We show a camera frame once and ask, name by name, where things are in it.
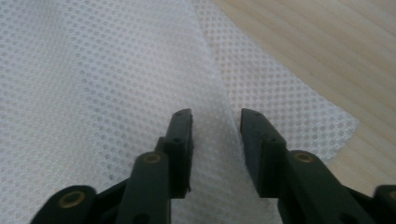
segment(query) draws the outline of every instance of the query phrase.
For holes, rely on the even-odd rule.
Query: perforated fabric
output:
[[[127,178],[188,107],[192,192],[173,201],[173,223],[277,223],[244,165],[240,109],[325,160],[358,123],[211,1],[5,1],[0,24],[1,223],[28,223],[70,185]]]

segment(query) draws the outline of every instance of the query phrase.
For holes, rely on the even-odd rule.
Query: light wood surface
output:
[[[371,195],[396,184],[396,1],[215,0],[302,81],[361,124],[329,164]]]

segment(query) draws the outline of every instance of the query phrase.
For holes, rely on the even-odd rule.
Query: screw hole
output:
[[[145,163],[152,164],[161,160],[161,156],[157,153],[151,153],[144,158]]]
[[[58,202],[61,208],[71,208],[79,205],[85,199],[85,193],[79,190],[65,194]]]
[[[306,153],[303,153],[303,152],[295,154],[294,158],[297,161],[302,161],[302,162],[312,162],[312,161],[314,161],[313,157],[311,157],[310,155],[308,155]]]
[[[147,214],[139,214],[134,217],[134,224],[148,224],[149,223],[149,215]]]
[[[340,220],[345,224],[359,224],[359,221],[350,214],[341,213]]]

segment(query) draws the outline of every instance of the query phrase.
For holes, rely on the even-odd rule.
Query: fabric sheet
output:
[[[3,1],[0,24],[1,223],[29,223],[68,186],[127,178],[183,108],[192,192],[172,223],[278,223],[244,164],[241,108],[325,161],[358,125],[208,0]]]

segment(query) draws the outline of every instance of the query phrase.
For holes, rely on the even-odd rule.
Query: wood grain surface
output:
[[[329,164],[371,195],[396,184],[396,1],[215,0],[233,22],[361,124]]]

